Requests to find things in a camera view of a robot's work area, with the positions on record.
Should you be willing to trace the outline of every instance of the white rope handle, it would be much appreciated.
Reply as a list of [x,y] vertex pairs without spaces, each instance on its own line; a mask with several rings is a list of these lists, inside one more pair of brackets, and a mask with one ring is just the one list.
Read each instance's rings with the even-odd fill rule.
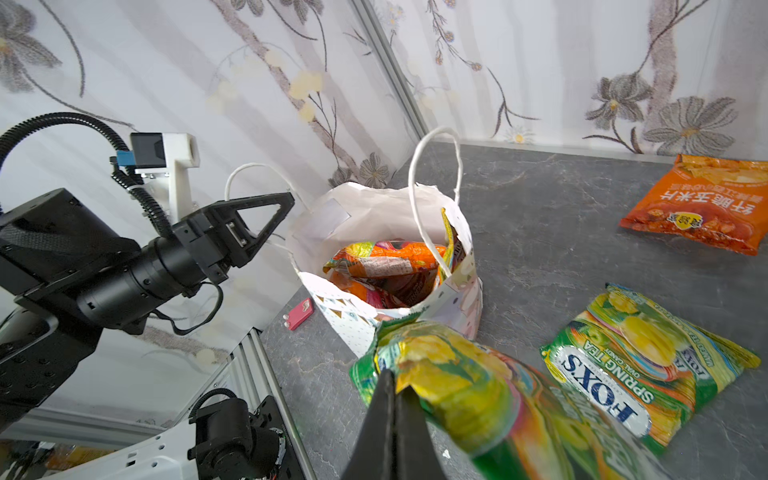
[[429,141],[440,134],[447,134],[453,137],[453,144],[456,147],[456,161],[458,161],[458,178],[456,178],[456,188],[453,189],[453,193],[454,193],[453,200],[458,205],[458,191],[462,188],[462,175],[464,174],[464,164],[462,163],[462,156],[460,151],[461,146],[460,146],[460,143],[458,142],[458,134],[454,129],[450,127],[437,127],[435,130],[425,135],[424,138],[422,138],[422,140],[419,142],[419,144],[416,145],[416,149],[413,152],[413,159],[411,159],[411,167],[408,170],[408,195],[411,198],[411,210],[413,210],[413,219],[416,221],[416,226],[419,228],[419,233],[422,236],[422,240],[424,240],[424,244],[429,249],[429,252],[435,257],[435,260],[437,260],[437,263],[440,266],[440,268],[442,268],[443,273],[445,273],[445,278],[448,278],[451,276],[451,270],[448,268],[448,265],[445,264],[445,261],[442,259],[442,257],[438,253],[437,248],[435,247],[435,244],[432,242],[432,239],[430,239],[429,235],[427,235],[427,232],[424,229],[424,224],[422,223],[422,218],[419,215],[419,209],[416,207],[416,189],[415,189],[416,164],[419,162],[419,158],[422,156],[422,153],[424,152],[424,149],[426,148]]
[[292,192],[294,192],[296,194],[296,198],[299,199],[299,202],[301,202],[301,204],[304,206],[304,209],[305,210],[309,210],[310,209],[307,206],[307,203],[301,197],[301,194],[299,193],[298,189],[296,189],[296,187],[293,186],[293,183],[291,183],[291,181],[288,180],[288,178],[285,175],[283,175],[279,170],[277,170],[275,167],[273,167],[272,165],[267,165],[267,164],[242,164],[238,168],[236,168],[230,174],[230,176],[227,178],[227,183],[224,185],[224,200],[229,200],[230,199],[230,188],[232,187],[232,180],[235,179],[235,176],[237,176],[238,173],[240,173],[241,171],[245,170],[246,168],[251,168],[251,167],[267,167],[267,168],[271,169],[280,178],[282,178],[285,181],[285,183],[288,184],[288,190],[291,190]]

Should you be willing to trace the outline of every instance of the white paper bag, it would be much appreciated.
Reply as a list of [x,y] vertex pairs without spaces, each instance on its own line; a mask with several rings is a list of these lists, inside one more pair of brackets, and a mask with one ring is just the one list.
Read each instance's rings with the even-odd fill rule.
[[[440,193],[437,187],[414,182],[419,157],[426,144],[438,134],[451,135],[455,144],[458,180],[454,200]],[[286,247],[296,273],[333,329],[358,357],[370,346],[374,330],[382,320],[406,316],[444,323],[469,339],[475,338],[482,310],[482,283],[475,270],[472,235],[458,208],[462,171],[458,135],[451,128],[437,128],[416,146],[407,188],[377,190],[354,183],[339,185],[318,199],[292,226]],[[447,272],[448,278],[422,302],[410,308],[376,309],[326,280],[323,265],[347,245],[398,238],[422,239],[442,271],[447,271],[430,240],[447,244],[442,208],[456,229],[466,257],[452,274]]]

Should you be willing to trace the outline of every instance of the pink phone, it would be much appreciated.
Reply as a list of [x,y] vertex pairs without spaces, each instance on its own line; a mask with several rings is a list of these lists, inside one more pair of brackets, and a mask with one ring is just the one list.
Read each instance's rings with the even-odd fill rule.
[[305,299],[302,303],[296,305],[293,310],[288,312],[288,315],[283,315],[283,319],[286,321],[284,325],[288,327],[288,330],[295,330],[314,312],[315,306],[312,303],[312,299]]

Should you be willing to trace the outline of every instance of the fox's spring tea candy bag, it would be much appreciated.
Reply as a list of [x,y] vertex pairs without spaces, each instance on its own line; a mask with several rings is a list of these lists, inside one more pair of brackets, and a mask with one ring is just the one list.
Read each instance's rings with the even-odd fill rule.
[[608,284],[541,348],[549,371],[570,383],[660,454],[690,417],[760,359]]
[[378,374],[411,386],[428,417],[492,480],[666,479],[658,460],[576,389],[439,323],[384,322],[350,371],[366,404]]

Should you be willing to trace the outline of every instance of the stone countertop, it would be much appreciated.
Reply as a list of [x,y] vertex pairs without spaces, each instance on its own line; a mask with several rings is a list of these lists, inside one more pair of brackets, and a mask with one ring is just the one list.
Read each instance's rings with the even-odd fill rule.
[[[633,288],[704,329],[768,358],[768,250],[757,257],[618,222],[670,170],[668,163],[464,146],[461,207],[472,229],[484,308],[477,341],[545,372],[538,347],[603,291]],[[392,180],[406,185],[407,166]],[[425,151],[416,179],[455,185],[451,144]],[[365,409],[349,381],[355,356],[319,313],[296,331],[282,315],[264,346],[320,480],[346,466]],[[692,480],[764,478],[768,372],[747,370],[675,435],[662,463]],[[481,478],[442,432],[432,432],[449,478]]]

